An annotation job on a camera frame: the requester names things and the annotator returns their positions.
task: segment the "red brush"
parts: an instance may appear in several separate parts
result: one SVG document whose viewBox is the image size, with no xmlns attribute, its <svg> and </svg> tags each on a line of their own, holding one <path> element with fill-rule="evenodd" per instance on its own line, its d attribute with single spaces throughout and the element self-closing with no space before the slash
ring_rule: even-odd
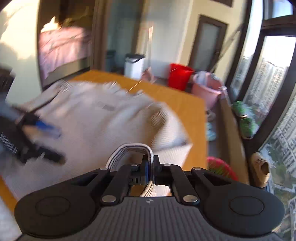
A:
<svg viewBox="0 0 296 241">
<path fill-rule="evenodd" d="M 207 162 L 208 162 L 210 172 L 230 178 L 234 181 L 238 180 L 235 172 L 223 160 L 213 157 L 213 156 L 209 156 L 207 158 Z"/>
</svg>

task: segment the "doorway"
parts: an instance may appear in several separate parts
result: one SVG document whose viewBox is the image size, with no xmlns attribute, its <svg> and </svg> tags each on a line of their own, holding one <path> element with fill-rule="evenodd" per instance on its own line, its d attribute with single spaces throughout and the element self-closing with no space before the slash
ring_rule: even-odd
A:
<svg viewBox="0 0 296 241">
<path fill-rule="evenodd" d="M 124 74 L 126 54 L 136 53 L 144 0 L 107 0 L 101 69 Z"/>
<path fill-rule="evenodd" d="M 210 72 L 219 58 L 226 30 L 226 23 L 200 15 L 189 66 Z"/>
<path fill-rule="evenodd" d="M 37 22 L 42 87 L 91 67 L 96 0 L 41 0 Z"/>
</svg>

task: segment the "orange tabletop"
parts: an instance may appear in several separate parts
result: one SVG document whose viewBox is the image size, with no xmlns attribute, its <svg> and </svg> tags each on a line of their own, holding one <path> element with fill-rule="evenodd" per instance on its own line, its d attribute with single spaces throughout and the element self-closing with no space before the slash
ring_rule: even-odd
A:
<svg viewBox="0 0 296 241">
<path fill-rule="evenodd" d="M 94 83 L 104 83 L 116 81 L 124 89 L 129 90 L 135 86 L 138 81 L 125 78 L 121 75 L 107 72 L 91 70 L 84 74 L 76 76 L 75 80 L 86 80 Z M 140 82 L 130 92 L 135 93 L 143 90 L 144 93 L 151 96 L 154 100 L 165 102 L 182 121 L 193 146 L 183 165 L 183 170 L 190 171 L 193 167 L 207 168 L 207 141 L 205 136 L 205 106 L 202 99 L 191 94 L 178 91 L 172 88 L 148 82 Z M 0 179 L 0 196 L 11 211 L 14 210 L 16 200 L 13 198 L 8 188 Z"/>
</svg>

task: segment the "white wall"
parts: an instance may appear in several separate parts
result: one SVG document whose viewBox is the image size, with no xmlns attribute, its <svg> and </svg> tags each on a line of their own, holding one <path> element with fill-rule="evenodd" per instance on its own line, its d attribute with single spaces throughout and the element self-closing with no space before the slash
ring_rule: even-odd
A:
<svg viewBox="0 0 296 241">
<path fill-rule="evenodd" d="M 0 66 L 12 68 L 16 78 L 6 102 L 23 104 L 41 93 L 37 62 L 39 0 L 12 0 L 0 12 Z"/>
<path fill-rule="evenodd" d="M 228 24 L 225 43 L 243 22 L 245 6 L 246 0 L 233 0 L 232 7 L 212 0 L 146 0 L 137 51 L 145 52 L 148 28 L 153 26 L 152 71 L 156 76 L 167 77 L 170 63 L 188 65 L 201 14 Z M 223 81 L 228 75 L 238 39 L 217 65 L 215 73 Z"/>
<path fill-rule="evenodd" d="M 187 32 L 185 33 L 185 41 L 182 46 L 182 54 L 180 63 L 187 65 L 189 63 L 191 50 L 195 40 L 196 30 L 198 28 L 198 20 L 200 14 L 217 19 L 228 24 L 224 43 L 229 39 L 229 36 L 243 22 L 245 15 L 246 0 L 233 0 L 232 7 L 211 0 L 194 0 L 193 6 L 190 9 L 191 15 L 188 23 Z M 239 35 L 232 43 L 224 57 L 219 61 L 215 74 L 223 81 L 226 80 L 229 69 L 232 64 L 232 59 L 235 54 Z"/>
<path fill-rule="evenodd" d="M 153 26 L 151 67 L 155 76 L 168 77 L 169 64 L 179 61 L 192 2 L 193 0 L 146 1 L 137 50 L 140 53 L 145 52 L 148 29 Z"/>
</svg>

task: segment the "white trash bin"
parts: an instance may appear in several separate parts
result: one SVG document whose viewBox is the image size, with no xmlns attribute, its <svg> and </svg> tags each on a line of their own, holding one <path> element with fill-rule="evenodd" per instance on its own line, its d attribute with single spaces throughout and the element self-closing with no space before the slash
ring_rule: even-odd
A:
<svg viewBox="0 0 296 241">
<path fill-rule="evenodd" d="M 143 73 L 144 62 L 145 55 L 127 54 L 124 65 L 124 76 L 134 80 L 140 80 Z"/>
</svg>

